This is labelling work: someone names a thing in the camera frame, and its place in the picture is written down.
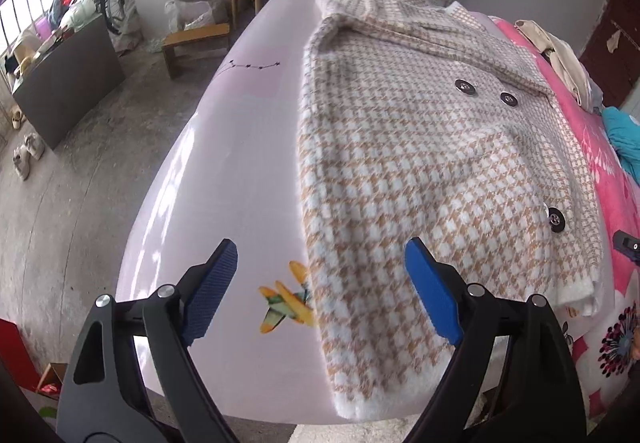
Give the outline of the white plastic bag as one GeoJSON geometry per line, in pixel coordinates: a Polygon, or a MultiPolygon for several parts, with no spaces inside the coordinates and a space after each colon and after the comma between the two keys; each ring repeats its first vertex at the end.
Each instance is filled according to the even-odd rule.
{"type": "Polygon", "coordinates": [[[214,24],[228,23],[222,0],[169,0],[165,3],[168,32],[177,33],[214,24]]]}

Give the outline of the cream beige garment pile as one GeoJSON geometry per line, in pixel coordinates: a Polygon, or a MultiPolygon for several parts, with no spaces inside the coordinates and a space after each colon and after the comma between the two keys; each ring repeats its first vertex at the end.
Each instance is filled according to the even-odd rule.
{"type": "Polygon", "coordinates": [[[572,93],[578,105],[583,110],[592,112],[594,101],[590,79],[572,47],[564,40],[546,32],[535,21],[517,20],[515,28],[548,60],[555,75],[572,93]]]}

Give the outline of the beige white houndstooth coat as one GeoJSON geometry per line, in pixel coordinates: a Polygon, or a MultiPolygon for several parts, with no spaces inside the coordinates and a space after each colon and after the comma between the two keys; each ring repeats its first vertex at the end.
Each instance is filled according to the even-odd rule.
{"type": "Polygon", "coordinates": [[[337,414],[426,401],[452,349],[405,268],[422,239],[501,298],[596,314],[604,227],[586,159],[533,55],[427,0],[316,0],[298,174],[337,414]]]}

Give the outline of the turquoise quilt bundle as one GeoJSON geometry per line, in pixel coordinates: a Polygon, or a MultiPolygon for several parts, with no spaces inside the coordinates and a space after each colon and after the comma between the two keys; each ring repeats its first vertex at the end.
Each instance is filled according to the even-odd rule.
{"type": "Polygon", "coordinates": [[[613,106],[605,107],[601,116],[605,133],[620,159],[620,164],[634,180],[639,181],[640,126],[638,120],[613,106]]]}

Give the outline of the pink floral blanket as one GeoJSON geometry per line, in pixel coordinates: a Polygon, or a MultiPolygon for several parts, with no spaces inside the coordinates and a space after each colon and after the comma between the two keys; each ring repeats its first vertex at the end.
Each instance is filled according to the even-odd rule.
{"type": "Polygon", "coordinates": [[[639,268],[614,249],[613,234],[623,231],[639,235],[639,185],[620,166],[600,116],[588,113],[575,101],[551,65],[511,23],[492,18],[498,29],[514,44],[533,53],[538,70],[555,92],[562,113],[577,139],[596,188],[606,231],[604,271],[605,293],[598,314],[578,323],[582,317],[562,307],[561,326],[572,337],[586,411],[590,418],[602,415],[622,393],[628,382],[631,346],[639,328],[639,268]]]}

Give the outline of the small wooden stool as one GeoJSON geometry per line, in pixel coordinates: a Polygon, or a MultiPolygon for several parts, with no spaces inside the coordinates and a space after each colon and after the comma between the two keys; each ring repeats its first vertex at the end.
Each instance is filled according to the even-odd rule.
{"type": "Polygon", "coordinates": [[[229,23],[212,24],[194,29],[183,29],[169,34],[162,43],[162,53],[170,79],[179,75],[176,49],[178,47],[192,46],[211,39],[226,40],[227,48],[230,48],[231,27],[229,23]]]}

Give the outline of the dark red door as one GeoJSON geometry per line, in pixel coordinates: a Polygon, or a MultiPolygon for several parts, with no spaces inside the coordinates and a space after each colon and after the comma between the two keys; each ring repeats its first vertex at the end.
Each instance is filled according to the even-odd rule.
{"type": "Polygon", "coordinates": [[[621,107],[639,81],[639,28],[639,0],[606,0],[579,58],[605,106],[621,107]]]}

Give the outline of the dark grey cabinet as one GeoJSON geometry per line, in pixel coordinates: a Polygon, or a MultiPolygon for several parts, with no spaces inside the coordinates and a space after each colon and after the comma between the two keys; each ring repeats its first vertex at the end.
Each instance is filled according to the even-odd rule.
{"type": "Polygon", "coordinates": [[[95,16],[29,68],[13,99],[48,148],[56,148],[125,80],[104,17],[95,16]]]}

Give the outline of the beige slippers pair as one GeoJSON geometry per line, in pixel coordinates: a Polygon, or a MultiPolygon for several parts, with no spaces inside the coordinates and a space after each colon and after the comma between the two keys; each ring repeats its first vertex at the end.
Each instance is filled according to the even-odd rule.
{"type": "Polygon", "coordinates": [[[32,132],[24,137],[21,145],[15,148],[12,162],[17,177],[26,181],[30,174],[30,164],[33,160],[39,160],[44,153],[44,142],[40,135],[32,132]]]}

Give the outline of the pale pink bed sheet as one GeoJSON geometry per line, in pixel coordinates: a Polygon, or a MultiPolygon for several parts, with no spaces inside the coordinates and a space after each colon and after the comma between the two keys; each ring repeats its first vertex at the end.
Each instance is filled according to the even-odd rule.
{"type": "Polygon", "coordinates": [[[116,297],[146,298],[205,262],[224,239],[238,268],[190,354],[232,417],[336,425],[313,328],[285,319],[263,333],[262,289],[298,289],[306,247],[297,195],[297,100],[314,0],[269,0],[205,90],[149,189],[129,235],[116,297]]]}

